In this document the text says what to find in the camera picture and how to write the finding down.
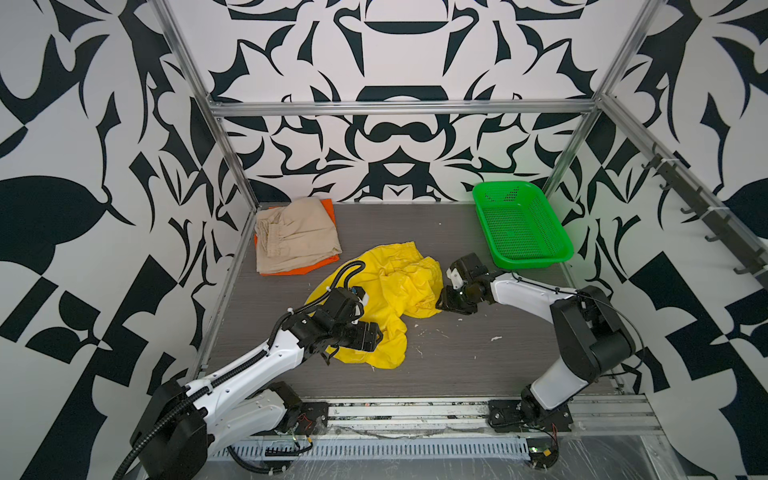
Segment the yellow shorts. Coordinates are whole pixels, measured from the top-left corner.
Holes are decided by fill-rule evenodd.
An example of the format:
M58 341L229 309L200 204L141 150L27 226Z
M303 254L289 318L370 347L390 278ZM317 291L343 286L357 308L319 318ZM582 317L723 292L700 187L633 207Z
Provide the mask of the yellow shorts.
M439 262L423 256L413 242L377 246L359 259L366 264L350 281L369 296L362 320L379 325L383 340L372 353L342 348L334 358L347 364L367 363L395 369L406 359L405 316L416 319L440 312L436 303L443 289Z

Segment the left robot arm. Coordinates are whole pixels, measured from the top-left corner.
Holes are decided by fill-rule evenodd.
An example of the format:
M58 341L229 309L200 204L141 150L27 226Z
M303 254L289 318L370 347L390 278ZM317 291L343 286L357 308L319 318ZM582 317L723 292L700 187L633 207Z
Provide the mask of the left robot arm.
M211 455L248 435L289 427L301 402L277 377L329 348L374 351L383 333L362 319L368 300L360 286L332 287L287 311L264 343L226 367L158 386L115 478L139 463L151 479L191 479Z

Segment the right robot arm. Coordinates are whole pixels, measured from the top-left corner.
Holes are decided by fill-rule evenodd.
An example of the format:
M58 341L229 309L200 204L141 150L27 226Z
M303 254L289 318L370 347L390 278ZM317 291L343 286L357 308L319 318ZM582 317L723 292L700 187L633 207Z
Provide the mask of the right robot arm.
M489 414L496 429L540 426L602 375L634 356L634 337L606 294L596 287L564 290L513 272L491 271L476 254L446 270L436 308L475 314L482 303L515 307L552 324L559 351L547 371L526 386L511 411Z

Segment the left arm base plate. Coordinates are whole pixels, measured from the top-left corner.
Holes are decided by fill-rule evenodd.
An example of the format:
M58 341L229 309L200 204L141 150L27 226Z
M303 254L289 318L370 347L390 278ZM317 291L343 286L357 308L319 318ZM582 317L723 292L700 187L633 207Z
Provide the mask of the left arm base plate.
M296 434L311 436L327 428L330 404L328 402L300 402L287 411L287 429Z

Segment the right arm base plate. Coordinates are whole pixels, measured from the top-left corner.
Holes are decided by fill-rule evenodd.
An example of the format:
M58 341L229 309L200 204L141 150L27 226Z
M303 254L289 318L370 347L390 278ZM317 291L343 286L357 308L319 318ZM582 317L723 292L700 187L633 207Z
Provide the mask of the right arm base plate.
M567 404L546 410L529 399L493 399L488 401L487 406L486 421L499 433L550 429L552 426L558 431L571 430L573 417Z

